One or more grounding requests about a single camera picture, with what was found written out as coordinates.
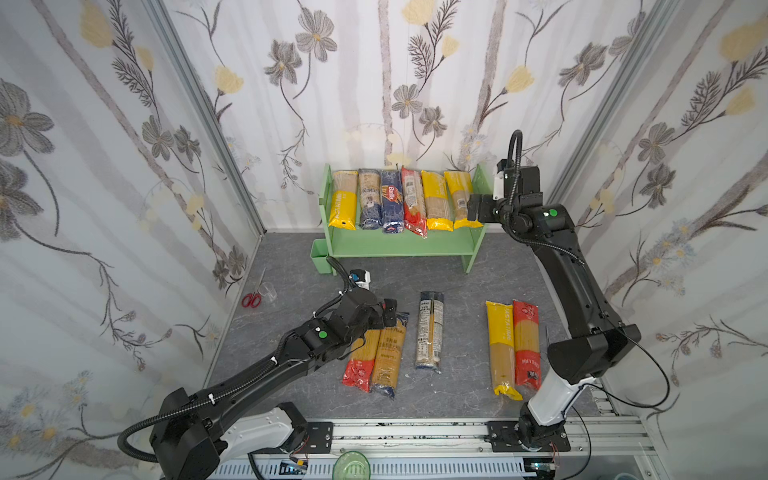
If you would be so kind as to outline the yellow Pastatime spaghetti bag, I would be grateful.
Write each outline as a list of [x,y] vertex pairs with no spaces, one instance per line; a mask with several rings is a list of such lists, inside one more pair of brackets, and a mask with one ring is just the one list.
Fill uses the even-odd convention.
[[453,231],[451,205],[443,174],[424,170],[421,172],[421,178],[426,203],[428,229]]

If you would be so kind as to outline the blue gold Meli pasta bag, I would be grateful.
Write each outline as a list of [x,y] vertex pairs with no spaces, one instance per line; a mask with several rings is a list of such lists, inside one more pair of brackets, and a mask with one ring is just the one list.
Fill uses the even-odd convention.
[[390,399],[396,395],[409,317],[408,312],[398,312],[395,325],[383,329],[378,342],[371,377],[372,390]]

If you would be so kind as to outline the red white-label spaghetti bag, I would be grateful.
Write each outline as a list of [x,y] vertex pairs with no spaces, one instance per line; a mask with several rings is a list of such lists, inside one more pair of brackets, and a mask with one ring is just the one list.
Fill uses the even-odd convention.
[[418,171],[401,169],[405,227],[412,233],[426,238],[427,218],[421,175]]

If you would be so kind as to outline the clear barcode spaghetti bag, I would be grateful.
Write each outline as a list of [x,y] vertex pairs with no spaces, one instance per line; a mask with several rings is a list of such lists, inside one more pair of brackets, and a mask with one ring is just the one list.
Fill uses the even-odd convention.
[[437,291],[420,293],[415,367],[438,370],[441,360],[444,327],[444,294]]

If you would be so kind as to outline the blue Barilla spaghetti box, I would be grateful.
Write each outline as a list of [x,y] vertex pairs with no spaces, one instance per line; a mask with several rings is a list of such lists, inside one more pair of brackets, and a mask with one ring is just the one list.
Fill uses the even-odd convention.
[[400,234],[405,228],[401,173],[397,170],[381,172],[382,231]]

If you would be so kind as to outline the yellow label spaghetti bag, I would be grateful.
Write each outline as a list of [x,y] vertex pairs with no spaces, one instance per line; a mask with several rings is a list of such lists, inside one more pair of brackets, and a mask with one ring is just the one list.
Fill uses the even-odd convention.
[[355,231],[358,172],[354,170],[333,172],[332,186],[329,226]]

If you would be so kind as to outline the blue portrait spaghetti bag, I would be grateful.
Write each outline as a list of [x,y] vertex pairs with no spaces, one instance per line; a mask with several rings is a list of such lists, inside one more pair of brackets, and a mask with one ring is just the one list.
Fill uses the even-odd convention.
[[376,230],[382,226],[381,176],[378,170],[361,169],[358,172],[360,217],[363,230]]

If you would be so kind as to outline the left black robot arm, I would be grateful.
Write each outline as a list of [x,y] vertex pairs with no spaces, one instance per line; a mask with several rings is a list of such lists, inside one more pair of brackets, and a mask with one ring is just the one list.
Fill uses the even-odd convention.
[[239,455],[301,449],[309,424],[293,403],[280,403],[256,416],[249,411],[328,362],[345,359],[367,331],[393,327],[397,320],[396,300],[379,298],[353,282],[336,258],[326,260],[344,282],[336,298],[236,375],[194,394],[183,388],[168,394],[157,415],[118,435],[119,450],[158,464],[167,479],[206,479],[220,463]]

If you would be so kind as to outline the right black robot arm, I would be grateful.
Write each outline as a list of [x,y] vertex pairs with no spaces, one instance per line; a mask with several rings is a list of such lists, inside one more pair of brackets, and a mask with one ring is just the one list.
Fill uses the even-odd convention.
[[577,398],[633,348],[641,332],[626,324],[600,290],[580,248],[576,226],[561,204],[547,204],[540,171],[522,163],[523,133],[515,130],[507,155],[497,165],[490,194],[473,194],[468,216],[498,224],[513,240],[531,248],[563,309],[570,337],[552,343],[542,386],[520,409],[516,421],[491,422],[488,438],[496,452],[570,449],[565,430]]

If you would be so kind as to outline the green two-tier shelf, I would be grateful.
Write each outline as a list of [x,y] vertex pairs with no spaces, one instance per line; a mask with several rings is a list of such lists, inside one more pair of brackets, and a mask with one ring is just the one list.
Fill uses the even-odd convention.
[[318,194],[321,225],[329,255],[342,258],[385,257],[458,257],[463,270],[471,271],[487,227],[460,228],[452,232],[431,231],[422,238],[408,230],[400,234],[385,234],[380,230],[355,231],[327,225],[332,198],[332,168],[326,165]]

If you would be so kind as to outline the small green cup bin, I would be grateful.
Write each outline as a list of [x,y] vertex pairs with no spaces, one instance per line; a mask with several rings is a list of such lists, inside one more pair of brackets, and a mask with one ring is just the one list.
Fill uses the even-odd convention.
[[312,242],[310,258],[317,272],[321,275],[332,275],[334,270],[327,262],[329,250],[325,239],[315,239]]

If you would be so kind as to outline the green round plastic lid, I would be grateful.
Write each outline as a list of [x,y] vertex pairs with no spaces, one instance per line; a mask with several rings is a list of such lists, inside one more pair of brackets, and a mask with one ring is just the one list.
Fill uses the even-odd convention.
[[332,470],[333,480],[370,480],[372,468],[367,457],[357,451],[343,453]]

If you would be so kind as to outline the red handled scissors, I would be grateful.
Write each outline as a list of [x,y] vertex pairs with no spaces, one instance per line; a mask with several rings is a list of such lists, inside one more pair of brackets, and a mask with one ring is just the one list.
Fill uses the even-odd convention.
[[263,283],[265,273],[266,273],[266,270],[263,270],[256,288],[252,292],[247,293],[242,297],[240,301],[240,306],[242,308],[256,309],[261,305],[263,296],[260,292],[260,288]]

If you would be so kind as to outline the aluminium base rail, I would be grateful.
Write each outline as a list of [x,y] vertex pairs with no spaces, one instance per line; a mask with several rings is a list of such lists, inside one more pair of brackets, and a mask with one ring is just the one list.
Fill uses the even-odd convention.
[[538,479],[597,478],[621,470],[642,479],[664,479],[658,453],[638,418],[574,417],[565,423],[569,451],[496,452],[491,422],[513,419],[337,419],[311,423],[304,446],[292,453],[267,449],[229,459],[287,459],[305,468],[310,460],[338,459],[347,451],[374,458],[521,458]]

